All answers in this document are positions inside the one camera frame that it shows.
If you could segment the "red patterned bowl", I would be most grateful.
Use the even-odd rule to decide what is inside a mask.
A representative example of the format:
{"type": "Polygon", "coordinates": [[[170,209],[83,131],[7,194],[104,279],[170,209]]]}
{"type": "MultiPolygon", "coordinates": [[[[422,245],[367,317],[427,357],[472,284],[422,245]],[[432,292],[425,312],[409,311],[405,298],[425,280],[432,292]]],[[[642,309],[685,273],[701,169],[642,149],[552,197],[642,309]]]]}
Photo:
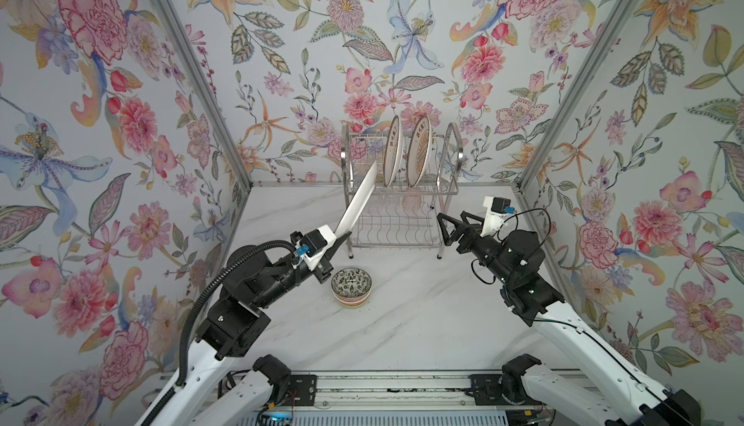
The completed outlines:
{"type": "Polygon", "coordinates": [[[331,279],[331,290],[336,297],[345,300],[360,299],[372,288],[370,274],[360,268],[348,267],[336,272],[331,279]]]}

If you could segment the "orange white bowl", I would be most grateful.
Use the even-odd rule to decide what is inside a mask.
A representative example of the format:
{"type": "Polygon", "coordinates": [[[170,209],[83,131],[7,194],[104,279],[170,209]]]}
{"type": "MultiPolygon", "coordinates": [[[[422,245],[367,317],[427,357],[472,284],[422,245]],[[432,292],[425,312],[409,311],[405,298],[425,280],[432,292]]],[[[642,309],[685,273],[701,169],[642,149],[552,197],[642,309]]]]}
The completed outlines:
{"type": "Polygon", "coordinates": [[[367,300],[368,300],[368,298],[369,298],[369,296],[366,295],[366,296],[359,297],[357,299],[346,299],[346,298],[341,298],[341,297],[335,297],[335,300],[342,307],[345,307],[345,308],[358,308],[361,305],[363,305],[364,303],[366,303],[367,300]]]}

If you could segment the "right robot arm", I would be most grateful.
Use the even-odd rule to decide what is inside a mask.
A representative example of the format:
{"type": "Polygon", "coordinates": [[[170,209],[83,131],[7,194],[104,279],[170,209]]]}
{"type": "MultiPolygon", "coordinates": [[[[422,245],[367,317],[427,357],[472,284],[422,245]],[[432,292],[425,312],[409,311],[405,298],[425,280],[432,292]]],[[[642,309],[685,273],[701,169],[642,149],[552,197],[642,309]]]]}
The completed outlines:
{"type": "Polygon", "coordinates": [[[547,338],[593,383],[596,393],[566,381],[536,357],[521,355],[502,368],[502,395],[524,397],[561,412],[579,425],[699,425],[701,405],[684,390],[671,392],[600,337],[540,274],[544,251],[538,233],[523,229],[497,236],[506,218],[440,213],[444,243],[472,255],[501,286],[511,312],[547,338]]]}

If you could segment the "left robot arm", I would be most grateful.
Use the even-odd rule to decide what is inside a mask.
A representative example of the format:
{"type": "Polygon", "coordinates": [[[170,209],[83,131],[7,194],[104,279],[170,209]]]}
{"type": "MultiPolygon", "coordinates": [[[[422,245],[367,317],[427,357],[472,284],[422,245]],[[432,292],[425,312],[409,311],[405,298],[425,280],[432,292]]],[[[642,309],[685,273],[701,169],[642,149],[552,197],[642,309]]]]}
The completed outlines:
{"type": "Polygon", "coordinates": [[[139,425],[186,425],[270,323],[270,305],[310,277],[323,284],[350,233],[322,226],[234,252],[182,328],[178,368],[139,425]]]}

